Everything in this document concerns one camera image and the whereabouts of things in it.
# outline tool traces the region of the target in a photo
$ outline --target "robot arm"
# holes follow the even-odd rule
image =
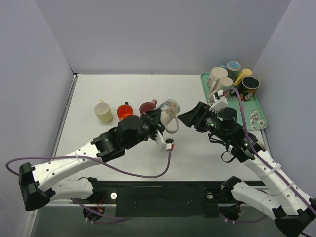
[[[221,95],[222,92],[216,93],[214,98],[221,101],[224,97]],[[281,165],[272,159],[265,146],[248,133],[256,154],[260,156],[257,157],[245,138],[243,127],[237,123],[236,110],[218,104],[214,109],[214,106],[199,102],[191,111],[179,115],[178,119],[187,127],[194,126],[198,132],[210,132],[210,137],[217,136],[224,142],[226,150],[250,168],[272,192],[272,195],[262,193],[232,177],[222,184],[222,195],[227,200],[250,204],[274,219],[284,234],[297,237],[315,219],[311,209],[316,210],[316,200],[299,189],[281,170]]]
[[[101,134],[80,149],[69,153],[65,158],[55,159],[47,163],[20,166],[19,185],[24,206],[27,211],[39,209],[51,200],[98,197],[102,190],[98,181],[93,178],[79,181],[62,181],[88,167],[99,165],[96,161],[109,162],[121,157],[126,149],[130,149],[149,138],[156,141],[160,151],[170,148],[164,141],[164,126],[160,122],[161,109],[149,111],[138,116],[128,116],[118,123],[117,127]]]

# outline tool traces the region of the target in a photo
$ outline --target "tabletop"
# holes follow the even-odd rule
[[[56,156],[66,155],[101,133],[115,127],[119,122],[117,108],[126,101],[140,115],[139,106],[144,102],[157,100],[161,104],[167,99],[176,100],[181,113],[191,110],[199,101],[206,103],[200,75],[107,75],[79,74],[74,88],[69,110],[61,133]],[[108,124],[101,123],[93,108],[99,99],[107,102],[113,114]],[[170,129],[175,128],[173,120]],[[260,130],[251,131],[258,140],[263,141]],[[171,155],[169,171],[159,181],[225,181],[236,176],[244,181],[260,179],[237,159],[231,163],[221,160],[224,146],[210,143],[206,133],[196,132],[180,122],[179,131],[164,133],[164,138],[173,138],[175,147]],[[124,156],[109,164],[128,172],[142,175],[157,175],[167,165],[167,152],[156,150],[152,140],[141,142]],[[118,173],[102,165],[82,170],[68,178],[95,177],[99,181],[144,181],[148,179]]]

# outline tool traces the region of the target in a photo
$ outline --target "gray wall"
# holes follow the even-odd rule
[[[74,72],[253,68],[291,0],[36,0]]]
[[[1,0],[0,32],[0,236],[17,237],[26,212],[4,165],[50,154],[73,75],[33,0]]]
[[[316,197],[316,1],[293,0],[254,68],[269,125],[268,142],[284,171]],[[316,233],[316,221],[309,228]]]

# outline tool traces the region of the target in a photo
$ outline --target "yellow mug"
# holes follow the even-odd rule
[[[112,113],[108,103],[99,100],[99,103],[94,106],[94,113],[102,123],[109,123],[112,120]]]

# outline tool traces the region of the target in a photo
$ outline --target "green tray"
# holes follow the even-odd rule
[[[201,75],[202,85],[204,88],[204,93],[205,93],[207,101],[208,101],[208,94],[209,94],[209,87],[207,85],[208,79],[209,79],[209,73],[203,73]],[[231,107],[237,111],[238,113],[237,122],[240,125],[242,125],[238,99],[235,96],[231,96],[227,98],[227,100],[228,100],[228,107]],[[268,123],[266,121],[266,117],[264,116],[261,106],[255,95],[253,95],[251,100],[243,101],[242,104],[243,104],[243,109],[245,112],[248,130],[258,130],[258,129],[264,129],[267,127]]]

